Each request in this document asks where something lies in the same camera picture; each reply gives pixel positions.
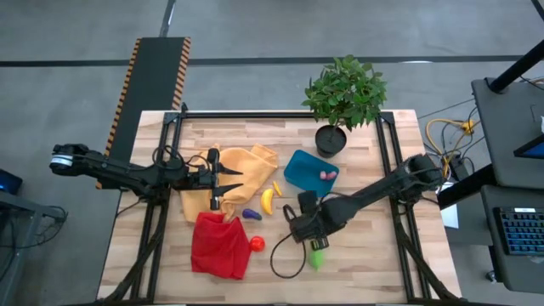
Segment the keyboard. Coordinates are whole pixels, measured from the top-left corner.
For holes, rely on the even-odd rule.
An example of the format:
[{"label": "keyboard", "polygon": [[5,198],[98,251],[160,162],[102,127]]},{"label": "keyboard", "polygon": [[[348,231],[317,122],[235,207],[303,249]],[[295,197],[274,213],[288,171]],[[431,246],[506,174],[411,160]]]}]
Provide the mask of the keyboard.
[{"label": "keyboard", "polygon": [[495,213],[506,254],[544,256],[544,209],[500,207]]}]

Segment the green object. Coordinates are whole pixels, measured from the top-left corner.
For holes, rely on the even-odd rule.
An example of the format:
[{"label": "green object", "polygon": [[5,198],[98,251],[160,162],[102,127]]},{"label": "green object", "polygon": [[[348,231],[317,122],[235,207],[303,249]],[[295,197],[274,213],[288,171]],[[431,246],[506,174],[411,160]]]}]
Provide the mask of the green object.
[{"label": "green object", "polygon": [[316,271],[320,270],[320,267],[323,265],[324,262],[325,262],[325,254],[323,253],[322,250],[312,251],[309,254],[308,263],[309,265],[314,267]]},{"label": "green object", "polygon": [[305,89],[308,99],[302,105],[314,112],[316,122],[328,119],[332,126],[345,126],[351,132],[357,125],[368,125],[380,113],[386,100],[386,82],[381,76],[371,63],[361,65],[353,55],[334,58],[334,65],[325,65],[319,79],[309,79]]}]

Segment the yellow towel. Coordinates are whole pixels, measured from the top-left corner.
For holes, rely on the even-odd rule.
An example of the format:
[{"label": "yellow towel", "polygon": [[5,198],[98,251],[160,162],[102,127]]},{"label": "yellow towel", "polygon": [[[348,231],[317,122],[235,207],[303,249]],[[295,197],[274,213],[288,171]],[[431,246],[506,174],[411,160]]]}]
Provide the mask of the yellow towel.
[{"label": "yellow towel", "polygon": [[[200,154],[207,157],[207,151]],[[220,200],[221,213],[226,218],[232,217],[236,204],[244,204],[251,199],[255,192],[264,184],[266,179],[278,167],[278,155],[273,150],[260,144],[255,144],[251,151],[242,148],[222,150],[219,161],[228,169],[236,170],[242,175],[219,174],[219,185],[243,183],[242,186],[227,192]],[[203,161],[192,162],[199,165]],[[185,219],[195,222],[198,213],[210,211],[210,190],[181,191],[181,203]]]}]

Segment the gray floor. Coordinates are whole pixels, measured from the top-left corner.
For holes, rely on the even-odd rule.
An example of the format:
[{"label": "gray floor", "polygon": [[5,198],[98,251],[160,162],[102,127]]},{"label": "gray floor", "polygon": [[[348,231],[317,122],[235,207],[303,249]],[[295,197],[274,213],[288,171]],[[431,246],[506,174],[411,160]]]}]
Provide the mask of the gray floor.
[{"label": "gray floor", "polygon": [[[157,36],[166,0],[92,2],[2,0],[0,60],[116,60],[137,37]],[[523,54],[544,23],[529,0],[209,0],[177,1],[169,36],[192,36],[192,58]],[[470,81],[512,63],[376,64],[388,81],[386,108],[418,115],[470,99]],[[191,67],[184,100],[193,110],[297,109],[320,65]],[[0,68],[0,167],[25,180],[22,195],[60,205],[69,219],[57,238],[32,249],[15,304],[94,299],[118,198],[90,178],[48,169],[54,144],[102,150],[126,68]],[[544,75],[538,65],[527,77]],[[437,117],[463,120],[466,103]],[[446,134],[451,143],[457,136]],[[439,128],[432,131],[439,138]],[[481,137],[477,130],[475,137]],[[468,154],[489,162],[485,142]],[[483,275],[482,246],[451,244],[462,294],[474,302],[540,305],[542,295],[510,292]]]}]

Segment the blue tray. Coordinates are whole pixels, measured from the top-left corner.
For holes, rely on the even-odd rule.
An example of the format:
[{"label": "blue tray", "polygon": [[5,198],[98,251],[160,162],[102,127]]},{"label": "blue tray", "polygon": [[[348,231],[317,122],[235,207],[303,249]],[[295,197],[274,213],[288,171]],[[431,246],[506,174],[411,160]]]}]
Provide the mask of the blue tray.
[{"label": "blue tray", "polygon": [[326,161],[310,155],[303,150],[296,150],[287,164],[283,175],[286,181],[302,190],[315,190],[318,197],[325,196],[331,191],[337,178],[331,180],[320,179],[320,172],[339,174],[339,169]]}]

